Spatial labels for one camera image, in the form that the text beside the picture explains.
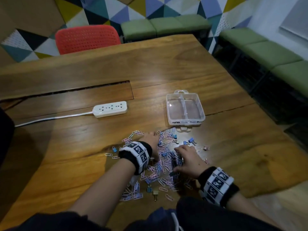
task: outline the hand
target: hand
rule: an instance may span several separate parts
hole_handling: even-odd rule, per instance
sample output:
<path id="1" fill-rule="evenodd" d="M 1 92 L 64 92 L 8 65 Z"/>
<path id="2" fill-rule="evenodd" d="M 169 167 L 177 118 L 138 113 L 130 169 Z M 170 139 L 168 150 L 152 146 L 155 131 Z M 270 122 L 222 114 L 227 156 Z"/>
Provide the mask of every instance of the hand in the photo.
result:
<path id="1" fill-rule="evenodd" d="M 152 157 L 155 160 L 159 161 L 158 149 L 157 145 L 159 142 L 159 135 L 155 132 L 145 133 L 144 136 L 140 139 L 140 141 L 144 141 L 152 147 Z"/>
<path id="2" fill-rule="evenodd" d="M 177 166 L 173 172 L 182 172 L 188 176 L 197 179 L 209 166 L 200 158 L 196 149 L 191 146 L 181 145 L 174 150 L 178 151 L 184 158 L 183 166 Z"/>

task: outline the geometric wall pattern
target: geometric wall pattern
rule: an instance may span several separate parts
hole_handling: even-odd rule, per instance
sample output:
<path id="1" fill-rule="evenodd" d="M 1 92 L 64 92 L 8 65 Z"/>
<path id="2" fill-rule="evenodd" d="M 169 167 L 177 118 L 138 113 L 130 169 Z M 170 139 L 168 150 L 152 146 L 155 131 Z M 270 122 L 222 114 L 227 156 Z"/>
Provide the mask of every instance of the geometric wall pattern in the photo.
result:
<path id="1" fill-rule="evenodd" d="M 206 49 L 212 53 L 224 29 L 246 27 L 261 0 L 55 0 L 62 28 L 105 24 L 122 35 L 120 24 L 134 19 L 199 14 L 212 23 Z M 1 46 L 17 62 L 58 56 L 55 33 L 49 37 L 16 29 Z"/>

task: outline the wristband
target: wristband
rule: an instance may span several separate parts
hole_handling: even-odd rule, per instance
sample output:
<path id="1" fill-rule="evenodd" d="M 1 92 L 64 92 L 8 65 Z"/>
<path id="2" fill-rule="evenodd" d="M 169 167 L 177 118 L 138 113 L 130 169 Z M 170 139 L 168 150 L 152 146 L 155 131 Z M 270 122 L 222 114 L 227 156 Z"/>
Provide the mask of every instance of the wristband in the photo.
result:
<path id="1" fill-rule="evenodd" d="M 229 199 L 240 189 L 233 183 L 233 177 L 221 168 L 210 167 L 198 178 L 201 197 L 215 205 L 225 207 Z"/>
<path id="2" fill-rule="evenodd" d="M 119 157 L 131 161 L 135 167 L 135 175 L 141 174 L 147 167 L 150 157 L 152 156 L 152 148 L 146 142 L 132 142 L 119 151 Z"/>

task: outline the white wall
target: white wall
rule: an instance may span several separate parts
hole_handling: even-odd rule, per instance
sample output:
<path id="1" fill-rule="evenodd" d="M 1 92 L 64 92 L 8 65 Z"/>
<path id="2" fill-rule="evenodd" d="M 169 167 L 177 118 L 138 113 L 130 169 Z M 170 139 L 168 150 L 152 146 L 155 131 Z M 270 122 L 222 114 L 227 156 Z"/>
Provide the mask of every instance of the white wall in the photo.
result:
<path id="1" fill-rule="evenodd" d="M 297 1 L 262 0 L 248 27 L 308 60 L 308 41 L 279 27 Z"/>

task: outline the person's left hand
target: person's left hand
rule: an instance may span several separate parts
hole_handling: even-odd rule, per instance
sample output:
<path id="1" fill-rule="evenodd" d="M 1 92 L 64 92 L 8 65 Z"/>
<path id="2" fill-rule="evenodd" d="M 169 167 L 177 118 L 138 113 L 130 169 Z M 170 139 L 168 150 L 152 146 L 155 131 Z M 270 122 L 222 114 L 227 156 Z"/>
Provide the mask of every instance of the person's left hand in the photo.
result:
<path id="1" fill-rule="evenodd" d="M 144 136 L 140 139 L 140 141 L 144 141 L 152 147 L 152 157 L 154 157 L 154 159 L 158 161 L 159 155 L 157 145 L 159 142 L 159 134 L 156 134 L 155 132 L 145 133 Z"/>

